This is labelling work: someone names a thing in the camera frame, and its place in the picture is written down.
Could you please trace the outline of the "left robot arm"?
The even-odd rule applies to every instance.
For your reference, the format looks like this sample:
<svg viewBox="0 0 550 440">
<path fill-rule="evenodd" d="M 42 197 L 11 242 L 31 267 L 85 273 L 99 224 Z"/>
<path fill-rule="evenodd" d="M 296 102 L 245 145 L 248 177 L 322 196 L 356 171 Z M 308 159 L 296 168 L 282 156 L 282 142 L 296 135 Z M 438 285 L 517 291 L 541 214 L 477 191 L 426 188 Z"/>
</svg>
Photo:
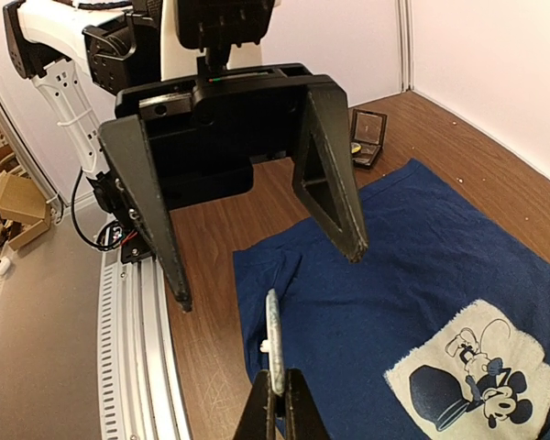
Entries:
<svg viewBox="0 0 550 440">
<path fill-rule="evenodd" d="M 56 113 L 125 263 L 155 259 L 192 293 L 172 210 L 248 192 L 253 167 L 293 161 L 292 189 L 350 261 L 368 249 L 347 95 L 300 63 L 265 65 L 272 1 L 12 1 L 17 73 Z"/>
</svg>

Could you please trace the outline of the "navy white clothing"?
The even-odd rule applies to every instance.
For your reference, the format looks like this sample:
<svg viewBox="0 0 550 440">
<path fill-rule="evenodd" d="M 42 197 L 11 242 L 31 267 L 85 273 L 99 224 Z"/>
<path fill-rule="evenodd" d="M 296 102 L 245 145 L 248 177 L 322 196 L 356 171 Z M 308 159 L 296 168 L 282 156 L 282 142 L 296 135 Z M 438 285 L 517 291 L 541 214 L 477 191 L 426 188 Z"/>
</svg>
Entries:
<svg viewBox="0 0 550 440">
<path fill-rule="evenodd" d="M 284 361 L 334 439 L 550 439 L 550 264 L 421 162 L 361 192 L 348 262 L 311 219 L 234 254 L 247 374 Z"/>
</svg>

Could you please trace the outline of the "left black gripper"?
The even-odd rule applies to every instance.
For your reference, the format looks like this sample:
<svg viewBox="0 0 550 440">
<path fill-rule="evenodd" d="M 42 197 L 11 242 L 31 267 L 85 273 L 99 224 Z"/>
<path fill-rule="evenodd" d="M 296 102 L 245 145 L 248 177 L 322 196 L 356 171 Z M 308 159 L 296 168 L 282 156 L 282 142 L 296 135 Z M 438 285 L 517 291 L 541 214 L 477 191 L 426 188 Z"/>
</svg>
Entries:
<svg viewBox="0 0 550 440">
<path fill-rule="evenodd" d="M 288 63 L 130 87 L 116 97 L 121 118 L 98 128 L 129 219 L 184 312 L 193 297 L 168 210 L 250 191 L 256 163 L 292 156 L 292 189 L 334 246 L 350 262 L 368 250 L 347 94 L 310 76 Z"/>
</svg>

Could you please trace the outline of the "black brooch display box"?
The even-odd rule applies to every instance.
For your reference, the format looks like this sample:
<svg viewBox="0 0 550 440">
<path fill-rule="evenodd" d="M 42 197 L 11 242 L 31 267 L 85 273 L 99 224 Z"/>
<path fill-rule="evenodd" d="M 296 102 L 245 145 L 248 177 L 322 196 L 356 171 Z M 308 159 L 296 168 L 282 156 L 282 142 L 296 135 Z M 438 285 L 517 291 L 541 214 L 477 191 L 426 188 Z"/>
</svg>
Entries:
<svg viewBox="0 0 550 440">
<path fill-rule="evenodd" d="M 352 154 L 355 167 L 370 170 L 383 151 L 388 116 L 364 109 L 354 109 L 350 125 L 350 148 L 357 142 L 362 149 Z"/>
</svg>

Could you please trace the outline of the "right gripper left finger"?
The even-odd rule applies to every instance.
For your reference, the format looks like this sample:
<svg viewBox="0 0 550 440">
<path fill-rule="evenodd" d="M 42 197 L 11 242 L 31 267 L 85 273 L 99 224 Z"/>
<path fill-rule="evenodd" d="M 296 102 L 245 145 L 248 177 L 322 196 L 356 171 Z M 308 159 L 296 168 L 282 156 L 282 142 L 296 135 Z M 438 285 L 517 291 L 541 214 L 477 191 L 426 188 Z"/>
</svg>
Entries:
<svg viewBox="0 0 550 440">
<path fill-rule="evenodd" d="M 255 377 L 238 422 L 234 440 L 273 440 L 275 438 L 275 393 L 270 372 L 261 370 Z"/>
</svg>

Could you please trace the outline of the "portrait round brooch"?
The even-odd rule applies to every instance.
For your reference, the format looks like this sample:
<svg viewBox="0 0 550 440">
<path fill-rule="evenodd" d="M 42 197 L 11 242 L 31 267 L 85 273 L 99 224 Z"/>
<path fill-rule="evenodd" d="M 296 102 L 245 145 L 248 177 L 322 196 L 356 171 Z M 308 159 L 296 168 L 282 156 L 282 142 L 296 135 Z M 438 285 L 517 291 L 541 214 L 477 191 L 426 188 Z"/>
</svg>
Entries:
<svg viewBox="0 0 550 440">
<path fill-rule="evenodd" d="M 272 391 L 281 397 L 285 391 L 285 367 L 282 348 L 281 316 L 279 300 L 274 289 L 265 299 L 267 338 L 260 350 L 269 356 L 269 377 Z"/>
</svg>

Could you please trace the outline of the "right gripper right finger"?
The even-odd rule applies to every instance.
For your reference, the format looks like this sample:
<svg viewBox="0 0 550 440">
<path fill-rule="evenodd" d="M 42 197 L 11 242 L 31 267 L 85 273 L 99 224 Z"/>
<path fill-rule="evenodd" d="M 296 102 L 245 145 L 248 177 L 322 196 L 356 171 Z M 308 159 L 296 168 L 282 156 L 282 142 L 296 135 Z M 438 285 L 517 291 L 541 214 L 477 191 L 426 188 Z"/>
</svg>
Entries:
<svg viewBox="0 0 550 440">
<path fill-rule="evenodd" d="M 307 381 L 297 368 L 286 371 L 283 399 L 287 440 L 330 440 Z"/>
</svg>

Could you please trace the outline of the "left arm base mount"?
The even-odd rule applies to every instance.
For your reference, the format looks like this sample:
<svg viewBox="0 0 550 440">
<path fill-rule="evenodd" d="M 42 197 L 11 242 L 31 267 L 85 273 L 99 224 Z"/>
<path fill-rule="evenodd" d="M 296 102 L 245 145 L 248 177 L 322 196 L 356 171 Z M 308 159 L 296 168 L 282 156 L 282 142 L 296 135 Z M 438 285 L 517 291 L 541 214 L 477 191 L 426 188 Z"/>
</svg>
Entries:
<svg viewBox="0 0 550 440">
<path fill-rule="evenodd" d="M 136 231 L 126 232 L 117 220 L 109 221 L 95 237 L 100 248 L 111 248 L 119 252 L 123 264 L 134 264 L 153 256 L 144 238 Z"/>
</svg>

